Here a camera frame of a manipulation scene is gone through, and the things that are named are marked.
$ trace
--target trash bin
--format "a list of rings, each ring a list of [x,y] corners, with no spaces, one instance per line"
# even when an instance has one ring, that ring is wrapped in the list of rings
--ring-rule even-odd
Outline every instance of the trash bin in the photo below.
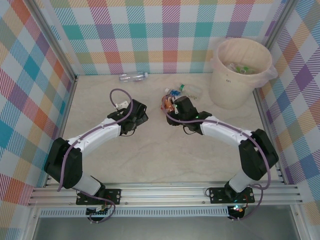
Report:
[[[229,64],[248,66],[255,74],[241,74],[228,69]],[[278,76],[269,50],[260,43],[232,38],[220,43],[211,59],[213,68],[209,95],[219,107],[236,109],[242,106],[255,88]]]

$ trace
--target plastic bottle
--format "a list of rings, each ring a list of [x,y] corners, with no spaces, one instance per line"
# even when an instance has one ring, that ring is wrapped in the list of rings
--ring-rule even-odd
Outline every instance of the plastic bottle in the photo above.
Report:
[[[119,75],[120,83],[137,82],[148,77],[147,72],[131,72]]]
[[[192,84],[179,84],[178,89],[188,98],[197,100],[202,96],[202,89]]]
[[[177,91],[177,90],[174,90],[174,89],[171,89],[171,88],[166,88],[164,90],[164,92],[167,94],[167,95],[171,95],[171,96],[181,96],[181,92],[180,91]]]

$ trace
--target purple cable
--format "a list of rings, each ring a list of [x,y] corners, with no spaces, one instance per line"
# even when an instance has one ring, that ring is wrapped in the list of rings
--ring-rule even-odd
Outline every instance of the purple cable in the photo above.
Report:
[[[80,193],[82,193],[82,194],[84,194],[84,195],[86,195],[86,196],[88,196],[88,197],[90,197],[90,198],[93,198],[93,199],[98,199],[98,200],[105,201],[105,202],[107,202],[107,203],[110,203],[110,204],[113,206],[113,210],[112,210],[111,214],[110,214],[109,216],[105,216],[105,217],[104,217],[102,220],[100,220],[100,221],[93,221],[93,220],[91,219],[91,216],[93,215],[93,213],[91,213],[91,214],[89,215],[89,219],[90,219],[91,223],[94,223],[94,224],[103,223],[103,222],[107,221],[109,218],[111,218],[111,216],[115,213],[115,211],[116,211],[116,205],[115,205],[115,203],[114,203],[113,201],[108,200],[108,199],[105,199],[105,198],[102,198],[102,197],[98,197],[98,196],[92,196],[92,195],[90,195],[90,194],[88,194],[88,193],[86,193],[86,192],[84,192],[84,191],[80,191]]]
[[[164,114],[169,118],[171,119],[172,121],[175,121],[177,123],[181,123],[181,124],[192,124],[192,123],[213,123],[213,124],[218,124],[218,125],[221,125],[221,126],[224,126],[228,129],[231,129],[237,133],[240,133],[242,134],[243,136],[245,136],[246,138],[248,138],[254,145],[255,147],[258,149],[258,151],[260,152],[261,156],[262,156],[262,159],[264,161],[264,164],[265,164],[265,168],[266,168],[266,172],[267,172],[267,176],[268,176],[268,181],[267,181],[267,184],[266,186],[261,186],[260,184],[258,183],[255,183],[255,184],[252,184],[250,185],[252,188],[256,188],[256,189],[259,189],[261,190],[261,197],[260,197],[260,200],[258,202],[258,204],[256,205],[256,207],[245,217],[241,218],[241,220],[244,220],[244,219],[247,219],[248,217],[250,217],[257,209],[258,207],[260,206],[261,202],[262,202],[262,198],[264,196],[264,190],[266,190],[269,186],[270,186],[270,183],[271,183],[271,172],[270,172],[270,167],[269,167],[269,164],[268,164],[268,160],[266,158],[266,155],[264,153],[264,151],[261,149],[261,147],[259,146],[259,144],[251,137],[249,136],[248,134],[246,134],[245,132],[242,132],[240,129],[236,128],[236,127],[233,127],[227,123],[224,123],[224,122],[219,122],[219,121],[214,121],[214,120],[206,120],[206,119],[199,119],[199,120],[190,120],[190,121],[181,121],[181,120],[177,120],[177,119],[174,119],[173,117],[169,116],[169,114],[167,113],[166,111],[166,108],[164,107],[165,106],[165,100],[168,98],[168,96],[170,95],[167,95],[163,100],[162,100],[162,105],[161,105],[161,108],[162,108],[162,111],[164,112]]]
[[[129,97],[130,103],[132,103],[132,97],[130,96],[130,94],[129,94],[127,91],[125,91],[125,90],[123,90],[123,89],[121,89],[121,88],[115,88],[115,89],[112,89],[112,90],[111,90],[110,95],[109,95],[109,96],[110,96],[110,101],[111,101],[111,103],[112,103],[112,105],[113,105],[114,107],[116,107],[114,101],[112,100],[112,93],[113,93],[114,91],[120,91],[120,92],[125,93],[125,94]],[[111,123],[105,124],[105,125],[103,125],[103,126],[97,126],[96,128],[94,128],[94,129],[86,132],[85,134],[83,134],[81,137],[78,138],[78,140],[74,141],[74,143],[71,144],[71,146],[70,146],[70,147],[68,148],[68,150],[65,152],[65,155],[64,155],[64,157],[63,157],[62,166],[61,166],[60,183],[59,183],[59,187],[58,187],[58,189],[57,189],[57,192],[60,192],[60,190],[61,190],[62,187],[63,187],[64,178],[65,178],[65,168],[66,168],[66,162],[67,162],[68,155],[69,155],[71,149],[78,143],[78,141],[84,139],[84,138],[85,138],[86,136],[88,136],[89,134],[92,134],[93,132],[95,132],[95,131],[97,131],[97,130],[99,130],[99,129],[101,129],[101,128],[106,128],[106,127],[109,127],[109,126],[118,124],[118,123],[122,122],[123,120],[127,119],[127,118],[129,117],[129,115],[131,114],[131,112],[132,112],[132,110],[133,110],[133,107],[134,107],[134,105],[131,104],[131,105],[130,105],[130,110],[129,110],[128,114],[125,115],[123,118],[121,118],[121,119],[119,119],[119,120],[117,120],[117,121],[115,121],[115,122],[111,122]]]

